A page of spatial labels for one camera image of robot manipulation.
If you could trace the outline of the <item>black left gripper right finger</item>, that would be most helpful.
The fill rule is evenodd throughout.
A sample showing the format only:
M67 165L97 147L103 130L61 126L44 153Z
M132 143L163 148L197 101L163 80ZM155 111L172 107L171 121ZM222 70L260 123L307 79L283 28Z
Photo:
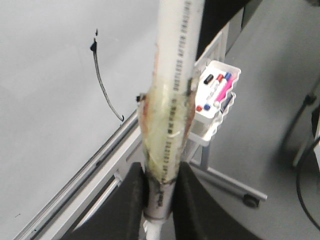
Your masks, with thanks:
M251 240L253 233L229 215L182 162L172 200L177 240Z

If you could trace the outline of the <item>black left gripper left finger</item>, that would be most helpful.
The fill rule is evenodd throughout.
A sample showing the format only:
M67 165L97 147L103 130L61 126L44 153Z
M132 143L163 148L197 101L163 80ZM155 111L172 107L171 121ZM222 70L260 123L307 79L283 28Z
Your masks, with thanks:
M145 176L132 163L124 181L94 215L63 240L137 240L145 200Z

